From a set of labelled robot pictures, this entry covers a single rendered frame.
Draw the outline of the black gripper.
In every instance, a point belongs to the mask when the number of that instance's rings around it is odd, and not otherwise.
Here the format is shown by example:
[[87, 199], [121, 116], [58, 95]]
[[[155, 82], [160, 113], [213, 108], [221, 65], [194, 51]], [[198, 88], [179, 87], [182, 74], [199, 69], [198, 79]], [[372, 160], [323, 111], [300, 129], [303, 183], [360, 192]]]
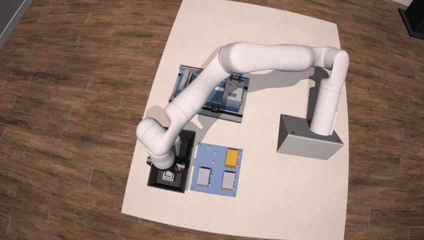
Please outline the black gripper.
[[151, 161], [151, 159], [150, 159], [150, 156], [148, 156], [148, 157], [147, 157], [147, 162], [146, 162], [146, 164], [148, 164], [149, 166], [151, 166], [151, 167], [152, 167], [152, 168], [154, 168], [154, 169], [158, 169], [159, 171], [162, 171], [162, 173], [169, 171], [169, 172], [171, 172], [171, 173], [172, 173], [172, 175], [176, 175], [176, 174], [180, 174], [180, 173], [184, 172], [184, 171], [185, 171], [185, 166], [186, 166], [186, 164], [185, 164], [185, 163], [182, 163], [182, 164], [180, 163], [180, 164], [178, 164], [178, 162], [176, 161], [176, 158], [175, 158], [174, 163], [172, 164], [172, 166], [171, 166], [171, 167], [166, 168], [166, 169], [160, 169], [160, 168], [157, 168], [157, 167], [156, 167], [156, 166], [152, 163], [152, 161]]

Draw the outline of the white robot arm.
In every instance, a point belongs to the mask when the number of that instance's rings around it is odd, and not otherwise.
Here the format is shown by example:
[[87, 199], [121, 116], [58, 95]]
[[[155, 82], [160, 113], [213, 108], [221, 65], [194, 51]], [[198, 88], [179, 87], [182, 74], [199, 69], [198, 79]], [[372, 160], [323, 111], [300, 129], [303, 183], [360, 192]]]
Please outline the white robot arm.
[[332, 46], [240, 41], [223, 46], [206, 68], [164, 108], [170, 122], [167, 130], [156, 119], [147, 117], [137, 125], [136, 136], [155, 167], [167, 169], [175, 161], [172, 146], [180, 142], [180, 132], [226, 78], [262, 70], [303, 72], [310, 67], [325, 68], [331, 74], [319, 82], [309, 129], [319, 135], [332, 135], [349, 67], [348, 53]]

